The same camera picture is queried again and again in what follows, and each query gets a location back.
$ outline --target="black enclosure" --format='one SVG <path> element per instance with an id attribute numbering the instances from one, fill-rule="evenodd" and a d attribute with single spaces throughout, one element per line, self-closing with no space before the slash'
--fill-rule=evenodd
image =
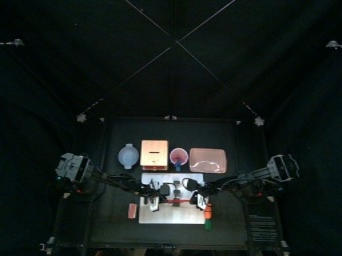
<path id="1" fill-rule="evenodd" d="M 233 169 L 292 153 L 301 178 L 280 199 L 285 240 L 294 255 L 341 255 L 341 27 L 339 0 L 2 1 L 0 254 L 39 255 L 51 237 L 61 155 L 87 151 L 115 167 L 121 131 L 140 141 L 130 122 L 152 121 L 170 138 L 178 125 L 196 136 L 232 122 L 204 145 L 249 124 L 234 145 L 252 159 L 236 152 Z"/>

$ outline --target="orange box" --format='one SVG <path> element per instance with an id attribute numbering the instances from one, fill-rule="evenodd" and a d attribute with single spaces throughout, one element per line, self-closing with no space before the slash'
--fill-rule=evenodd
<path id="1" fill-rule="evenodd" d="M 144 140 L 141 165 L 144 170 L 166 171 L 169 168 L 169 141 Z"/>

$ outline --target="table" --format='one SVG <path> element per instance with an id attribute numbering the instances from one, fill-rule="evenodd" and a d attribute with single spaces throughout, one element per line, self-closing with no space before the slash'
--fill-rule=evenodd
<path id="1" fill-rule="evenodd" d="M 142 177 L 140 164 L 125 170 L 118 153 L 127 143 L 141 151 L 144 139 L 169 140 L 170 149 L 225 149 L 229 171 L 204 174 L 205 181 L 260 169 L 269 159 L 264 130 L 253 120 L 122 118 L 86 124 L 82 128 L 74 153 L 87 152 L 105 172 L 126 172 L 137 179 Z M 189 169 L 182 168 L 182 173 L 190 173 Z M 99 185 L 99 191 L 101 197 L 91 202 L 63 200 L 54 232 L 58 246 L 248 250 L 245 211 L 233 194 L 212 197 L 213 230 L 206 231 L 204 225 L 197 224 L 140 224 L 138 219 L 127 218 L 127 211 L 129 204 L 140 204 L 141 199 L 115 187 Z"/>

